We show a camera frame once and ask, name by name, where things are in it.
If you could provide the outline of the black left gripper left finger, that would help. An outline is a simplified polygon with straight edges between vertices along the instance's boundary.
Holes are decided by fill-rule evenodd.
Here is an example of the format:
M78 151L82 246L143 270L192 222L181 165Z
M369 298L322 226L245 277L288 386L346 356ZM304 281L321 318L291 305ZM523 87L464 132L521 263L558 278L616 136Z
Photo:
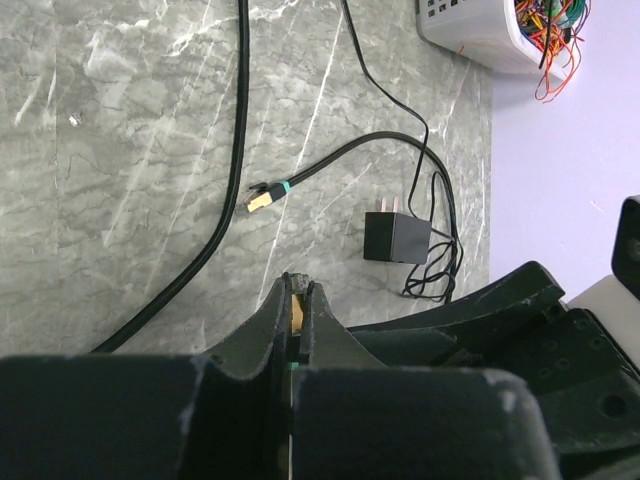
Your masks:
M5 479L284 479L292 284L204 354L1 362Z

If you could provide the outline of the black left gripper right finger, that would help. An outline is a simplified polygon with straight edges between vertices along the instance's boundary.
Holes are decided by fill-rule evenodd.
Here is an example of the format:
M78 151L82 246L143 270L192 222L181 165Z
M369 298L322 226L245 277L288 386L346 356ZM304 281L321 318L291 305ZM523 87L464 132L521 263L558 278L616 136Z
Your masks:
M311 283L294 371L296 479L556 479L534 395L496 369L386 368Z

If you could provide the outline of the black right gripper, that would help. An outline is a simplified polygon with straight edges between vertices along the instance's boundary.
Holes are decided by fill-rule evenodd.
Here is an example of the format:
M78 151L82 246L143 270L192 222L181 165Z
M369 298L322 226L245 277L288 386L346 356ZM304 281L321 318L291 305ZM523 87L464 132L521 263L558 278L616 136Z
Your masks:
M529 261L451 303L348 331L387 366L442 365L458 354L475 360L544 318L563 296L551 273ZM568 310L528 336L519 375L559 454L639 444L639 371L591 312Z

